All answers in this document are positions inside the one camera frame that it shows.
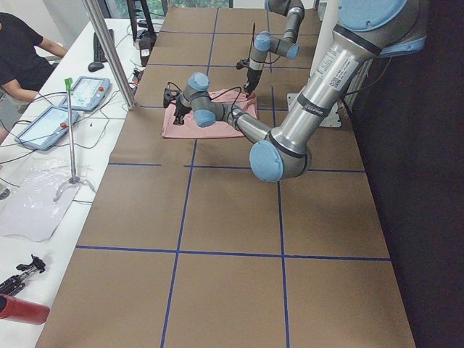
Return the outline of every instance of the tripod stand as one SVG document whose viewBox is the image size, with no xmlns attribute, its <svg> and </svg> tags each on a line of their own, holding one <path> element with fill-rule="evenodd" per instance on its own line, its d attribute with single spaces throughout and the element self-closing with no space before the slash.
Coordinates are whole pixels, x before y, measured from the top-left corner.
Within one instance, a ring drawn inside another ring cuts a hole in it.
<svg viewBox="0 0 464 348">
<path fill-rule="evenodd" d="M 68 181 L 63 182 L 58 190 L 53 202 L 57 202 L 61 197 L 63 192 L 68 186 L 75 184 L 87 185 L 93 192 L 95 188 L 92 183 L 87 179 L 82 179 L 77 176 L 77 170 L 75 167 L 75 154 L 74 154 L 74 133 L 73 133 L 73 110 L 71 106 L 71 83 L 73 82 L 72 78 L 67 78 L 65 80 L 66 85 L 66 97 L 67 97 L 67 121 L 68 121 L 68 134 L 70 137 L 70 154 L 71 154 L 71 178 Z"/>
</svg>

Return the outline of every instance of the person's arm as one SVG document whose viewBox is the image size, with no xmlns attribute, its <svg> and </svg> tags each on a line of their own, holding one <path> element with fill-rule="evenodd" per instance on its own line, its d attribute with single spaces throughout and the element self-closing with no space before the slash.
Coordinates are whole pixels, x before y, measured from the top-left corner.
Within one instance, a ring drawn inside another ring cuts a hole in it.
<svg viewBox="0 0 464 348">
<path fill-rule="evenodd" d="M 0 144 L 3 143 L 3 140 L 8 136 L 9 131 L 7 131 L 5 128 L 0 127 Z"/>
<path fill-rule="evenodd" d="M 41 49 L 44 49 L 45 51 L 61 58 L 63 58 L 67 52 L 66 48 L 60 46 L 58 43 L 47 38 L 43 38 L 41 44 L 38 46 Z"/>
<path fill-rule="evenodd" d="M 16 79 L 1 86 L 10 96 L 18 100 L 23 100 L 24 102 L 32 102 L 38 93 L 37 91 L 22 88 Z"/>
</svg>

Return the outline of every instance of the label sticker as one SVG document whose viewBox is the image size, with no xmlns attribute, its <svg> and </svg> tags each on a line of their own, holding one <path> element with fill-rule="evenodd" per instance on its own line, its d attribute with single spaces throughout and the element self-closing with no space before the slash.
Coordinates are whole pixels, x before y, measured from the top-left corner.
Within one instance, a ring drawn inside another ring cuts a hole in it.
<svg viewBox="0 0 464 348">
<path fill-rule="evenodd" d="M 320 62 L 318 68 L 316 69 L 316 73 L 318 73 L 322 79 L 324 79 L 324 77 L 327 75 L 327 72 L 331 68 L 332 64 L 335 62 L 335 59 L 338 57 L 338 55 L 339 54 L 333 49 L 328 49 L 326 55 Z"/>
<path fill-rule="evenodd" d="M 334 87 L 337 91 L 340 91 L 351 77 L 352 73 L 356 70 L 357 65 L 358 63 L 356 61 L 345 59 L 339 71 L 332 77 L 329 85 Z"/>
<path fill-rule="evenodd" d="M 336 67 L 334 67 L 334 63 L 337 59 L 340 59 L 341 61 L 337 62 Z M 329 48 L 322 59 L 322 62 L 315 71 L 320 78 L 326 80 L 326 82 L 337 91 L 340 91 L 343 87 L 345 87 L 346 82 L 349 78 L 351 78 L 352 73 L 359 65 L 359 63 L 355 60 L 348 58 L 345 58 L 344 60 L 342 59 L 343 57 L 340 57 L 340 53 Z"/>
</svg>

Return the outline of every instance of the computer mouse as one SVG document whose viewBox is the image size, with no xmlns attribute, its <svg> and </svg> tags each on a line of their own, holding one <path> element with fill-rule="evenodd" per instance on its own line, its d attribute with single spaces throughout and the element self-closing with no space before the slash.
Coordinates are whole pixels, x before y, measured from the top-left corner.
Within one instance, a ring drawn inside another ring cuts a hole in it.
<svg viewBox="0 0 464 348">
<path fill-rule="evenodd" d="M 104 68 L 104 65 L 101 62 L 92 62 L 87 67 L 88 71 L 90 71 L 91 73 L 94 73 L 97 70 L 100 70 L 100 69 L 103 69 L 103 68 Z"/>
</svg>

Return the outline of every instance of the blue tape line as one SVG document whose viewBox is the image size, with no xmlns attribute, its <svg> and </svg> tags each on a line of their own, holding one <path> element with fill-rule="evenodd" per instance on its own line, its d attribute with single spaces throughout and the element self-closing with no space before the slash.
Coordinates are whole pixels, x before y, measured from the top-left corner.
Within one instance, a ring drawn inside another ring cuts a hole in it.
<svg viewBox="0 0 464 348">
<path fill-rule="evenodd" d="M 290 348 L 289 302 L 287 298 L 285 241 L 283 237 L 282 194 L 281 194 L 281 183 L 280 182 L 277 182 L 277 195 L 278 195 L 278 223 L 279 223 L 279 228 L 281 231 L 282 287 L 283 287 L 283 310 L 284 310 L 284 315 L 285 315 L 286 348 Z"/>
<path fill-rule="evenodd" d="M 268 21 L 268 32 L 270 33 L 269 11 L 266 11 L 266 20 Z M 269 52 L 269 59 L 270 59 L 271 62 L 273 61 L 273 57 L 272 57 L 272 54 L 270 52 Z M 270 69 L 270 72 L 272 73 L 272 71 L 273 71 L 273 64 L 272 63 L 269 64 L 269 69 Z"/>
<path fill-rule="evenodd" d="M 163 106 L 151 106 L 151 105 L 139 105 L 140 107 L 144 107 L 146 109 L 164 109 Z"/>
<path fill-rule="evenodd" d="M 160 33 L 166 34 L 209 34 L 212 35 L 213 32 L 211 31 L 171 31 L 171 30 L 160 30 Z M 234 33 L 234 32 L 226 32 L 226 33 L 216 33 L 216 35 L 246 35 L 250 36 L 252 32 L 249 33 Z M 275 36 L 283 36 L 284 33 L 274 33 Z M 319 34 L 298 34 L 298 36 L 319 36 Z"/>
<path fill-rule="evenodd" d="M 211 255 L 211 256 L 239 256 L 239 257 L 269 257 L 281 258 L 281 254 L 265 254 L 265 253 L 247 253 L 247 252 L 204 252 L 197 250 L 171 250 L 171 249 L 150 249 L 150 248 L 130 248 L 122 246 L 93 246 L 78 244 L 76 249 L 89 250 L 107 250 L 111 252 L 152 252 L 162 254 L 192 254 L 192 255 Z M 335 261 L 375 261 L 389 262 L 388 257 L 351 257 L 351 256 L 324 256 L 324 255 L 287 255 L 286 259 L 309 259 L 309 260 L 335 260 Z"/>
<path fill-rule="evenodd" d="M 175 250 L 169 250 L 169 249 L 125 248 L 121 246 L 91 246 L 91 245 L 81 245 L 81 244 L 78 244 L 75 247 L 76 249 L 109 250 L 112 252 L 156 252 L 156 253 L 168 253 L 168 254 L 174 254 L 176 252 Z"/>
<path fill-rule="evenodd" d="M 184 165 L 184 167 L 186 168 L 193 167 L 193 168 L 201 168 L 201 169 L 239 169 L 239 170 L 251 169 L 251 167 L 234 167 L 233 165 L 194 165 L 194 166 Z"/>
<path fill-rule="evenodd" d="M 330 173 L 359 173 L 365 174 L 364 170 L 343 170 L 343 169 L 308 169 L 308 172 L 330 172 Z"/>
<path fill-rule="evenodd" d="M 213 47 L 214 42 L 215 42 L 216 27 L 218 25 L 218 17 L 219 17 L 219 8 L 216 9 L 215 28 L 213 29 L 213 33 L 212 33 L 212 40 L 211 40 L 211 47 L 210 47 L 210 58 L 208 59 L 208 67 L 206 69 L 206 75 L 208 75 L 210 73 L 212 47 Z"/>
<path fill-rule="evenodd" d="M 174 267 L 173 267 L 173 276 L 171 278 L 171 285 L 169 289 L 169 296 L 167 298 L 167 305 L 166 305 L 166 314 L 165 314 L 165 323 L 162 328 L 162 337 L 161 337 L 161 345 L 160 348 L 164 348 L 165 340 L 166 340 L 166 332 L 167 332 L 167 322 L 169 321 L 169 313 L 171 308 L 171 302 L 173 300 L 173 292 L 174 292 L 174 282 L 175 282 L 175 274 L 177 273 L 177 264 L 179 260 L 179 251 L 181 250 L 181 242 L 182 242 L 182 235 L 183 235 L 183 225 L 186 220 L 186 212 L 187 212 L 187 205 L 189 203 L 189 195 L 190 195 L 190 187 L 191 187 L 191 178 L 194 173 L 194 163 L 195 163 L 195 155 L 196 155 L 196 145 L 198 144 L 198 140 L 195 140 L 194 150 L 191 155 L 191 168 L 190 173 L 188 174 L 188 183 L 187 183 L 187 190 L 186 190 L 186 198 L 183 202 L 183 211 L 182 211 L 182 220 L 181 226 L 179 228 L 179 238 L 177 241 L 177 249 L 175 251 L 175 259 L 174 259 Z"/>
<path fill-rule="evenodd" d="M 272 101 L 273 103 L 273 108 L 272 108 L 272 111 L 273 111 L 273 126 L 275 127 L 276 126 L 276 98 L 274 96 L 274 86 L 270 86 L 270 100 Z"/>
<path fill-rule="evenodd" d="M 206 64 L 171 64 L 171 63 L 148 63 L 147 65 L 158 66 L 158 67 L 229 67 L 236 69 L 235 65 L 206 65 Z M 309 70 L 311 67 L 273 67 L 273 69 L 292 69 L 292 70 Z M 270 67 L 264 66 L 263 69 L 270 69 Z"/>
<path fill-rule="evenodd" d="M 146 166 L 146 167 L 161 167 L 160 164 L 157 163 L 124 163 L 124 162 L 110 162 L 108 165 L 133 165 L 133 166 Z"/>
</svg>

